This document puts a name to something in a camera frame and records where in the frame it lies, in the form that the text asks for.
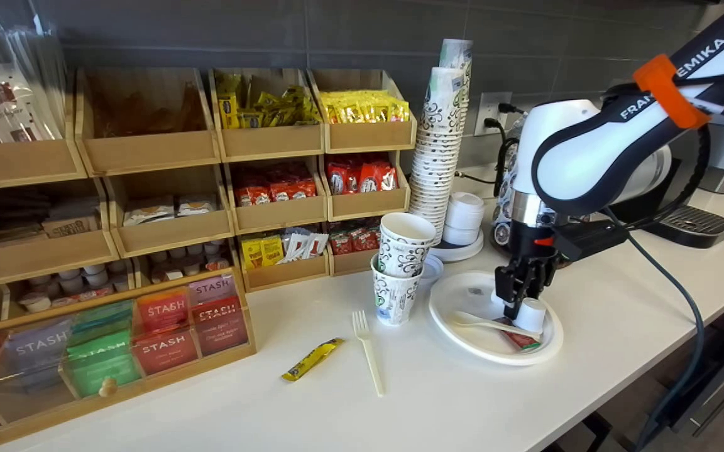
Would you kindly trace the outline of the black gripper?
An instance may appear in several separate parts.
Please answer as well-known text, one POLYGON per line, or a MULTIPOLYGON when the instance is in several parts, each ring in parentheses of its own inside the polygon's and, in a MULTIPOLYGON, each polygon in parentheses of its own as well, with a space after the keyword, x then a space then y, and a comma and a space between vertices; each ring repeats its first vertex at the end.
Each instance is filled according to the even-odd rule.
POLYGON ((509 259, 496 270, 496 295, 506 303, 506 319, 515 321, 526 296, 538 299, 552 282, 557 262, 550 227, 509 227, 509 259))

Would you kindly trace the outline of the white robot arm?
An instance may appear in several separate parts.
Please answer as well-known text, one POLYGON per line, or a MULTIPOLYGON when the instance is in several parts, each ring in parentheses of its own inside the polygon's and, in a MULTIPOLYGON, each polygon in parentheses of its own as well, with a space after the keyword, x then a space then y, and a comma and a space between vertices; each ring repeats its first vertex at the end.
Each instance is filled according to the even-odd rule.
POLYGON ((668 173, 664 149, 724 113, 724 16, 670 55, 634 72, 601 109, 589 98, 536 107, 521 131, 509 259, 496 270, 496 295, 515 319, 552 279, 560 216, 585 216, 657 186, 668 173))

